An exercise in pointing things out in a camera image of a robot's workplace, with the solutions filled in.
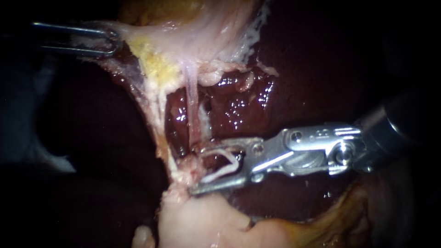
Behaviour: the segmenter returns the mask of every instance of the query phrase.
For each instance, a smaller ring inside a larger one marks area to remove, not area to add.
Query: yellow fat
[[[186,23],[195,18],[205,0],[124,0],[119,21],[136,26],[166,22]]]
[[[139,59],[141,71],[149,82],[158,88],[178,80],[179,67],[164,53],[155,50],[146,37],[134,37],[126,41],[131,52]]]

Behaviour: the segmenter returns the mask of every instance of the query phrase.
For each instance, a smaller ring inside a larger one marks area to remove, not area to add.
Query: grasper clamp
[[[240,138],[223,143],[235,144],[235,140],[246,144],[242,169],[232,176],[198,183],[189,189],[192,195],[245,187],[274,172],[291,177],[319,171],[337,175],[351,167],[353,157],[362,148],[360,130],[340,123],[283,129],[266,141]]]

